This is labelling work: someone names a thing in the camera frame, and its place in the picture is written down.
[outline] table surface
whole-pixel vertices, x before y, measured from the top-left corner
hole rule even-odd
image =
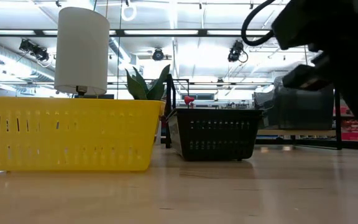
[[[358,151],[185,162],[157,146],[146,172],[1,172],[0,223],[358,223]]]

